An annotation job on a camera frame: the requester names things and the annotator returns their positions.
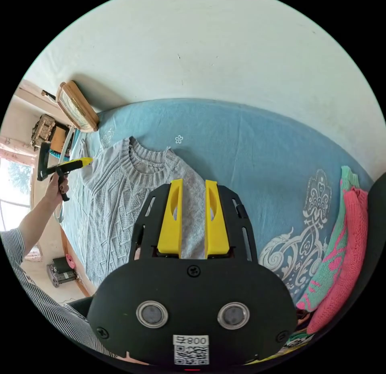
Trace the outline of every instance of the striped shirt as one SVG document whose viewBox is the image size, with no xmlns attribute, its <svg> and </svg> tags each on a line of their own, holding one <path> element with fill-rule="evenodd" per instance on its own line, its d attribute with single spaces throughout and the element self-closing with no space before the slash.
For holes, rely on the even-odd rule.
<svg viewBox="0 0 386 374">
<path fill-rule="evenodd" d="M 40 310 L 46 319 L 66 337 L 100 353 L 111 357 L 116 356 L 107 351 L 92 332 L 87 319 L 75 311 L 71 306 L 61 306 L 41 290 L 33 280 L 20 267 L 25 247 L 21 233 L 18 229 L 0 232 L 1 241 L 9 262 L 33 304 Z"/>
</svg>

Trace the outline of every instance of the label sticker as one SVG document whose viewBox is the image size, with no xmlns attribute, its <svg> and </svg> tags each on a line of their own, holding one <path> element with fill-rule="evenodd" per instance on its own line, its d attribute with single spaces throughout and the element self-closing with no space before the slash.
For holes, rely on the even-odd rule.
<svg viewBox="0 0 386 374">
<path fill-rule="evenodd" d="M 174 364 L 209 365 L 208 335 L 173 335 Z"/>
</svg>

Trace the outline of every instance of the curtain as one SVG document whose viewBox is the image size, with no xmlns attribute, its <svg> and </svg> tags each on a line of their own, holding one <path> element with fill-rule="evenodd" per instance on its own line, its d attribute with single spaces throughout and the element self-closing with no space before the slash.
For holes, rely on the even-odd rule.
<svg viewBox="0 0 386 374">
<path fill-rule="evenodd" d="M 31 145 L 0 136 L 0 158 L 35 167 L 37 153 Z"/>
</svg>

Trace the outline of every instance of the wooden furniture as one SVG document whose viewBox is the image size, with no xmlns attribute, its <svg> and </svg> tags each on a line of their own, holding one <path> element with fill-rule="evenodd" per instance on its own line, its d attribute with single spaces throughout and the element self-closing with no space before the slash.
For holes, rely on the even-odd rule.
<svg viewBox="0 0 386 374">
<path fill-rule="evenodd" d="M 52 130 L 56 125 L 54 118 L 47 114 L 41 115 L 39 121 L 32 130 L 31 145 L 34 150 L 38 150 L 42 142 L 49 141 Z"/>
<path fill-rule="evenodd" d="M 65 130 L 56 126 L 51 140 L 51 149 L 55 152 L 61 153 L 63 150 L 64 141 L 66 140 L 68 129 Z"/>
<path fill-rule="evenodd" d="M 99 117 L 74 81 L 60 84 L 56 94 L 56 102 L 81 132 L 91 133 L 98 130 Z"/>
</svg>

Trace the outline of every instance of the person's arm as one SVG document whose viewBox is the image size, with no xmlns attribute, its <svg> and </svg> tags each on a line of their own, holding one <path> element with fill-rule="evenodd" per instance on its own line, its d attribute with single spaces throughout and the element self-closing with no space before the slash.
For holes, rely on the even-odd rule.
<svg viewBox="0 0 386 374">
<path fill-rule="evenodd" d="M 62 201 L 62 195 L 57 187 L 58 178 L 58 174 L 54 173 L 44 197 L 19 225 L 19 231 L 24 241 L 25 255 L 28 255 L 32 247 L 39 241 L 50 216 Z M 63 193 L 68 192 L 66 176 L 60 188 Z"/>
</svg>

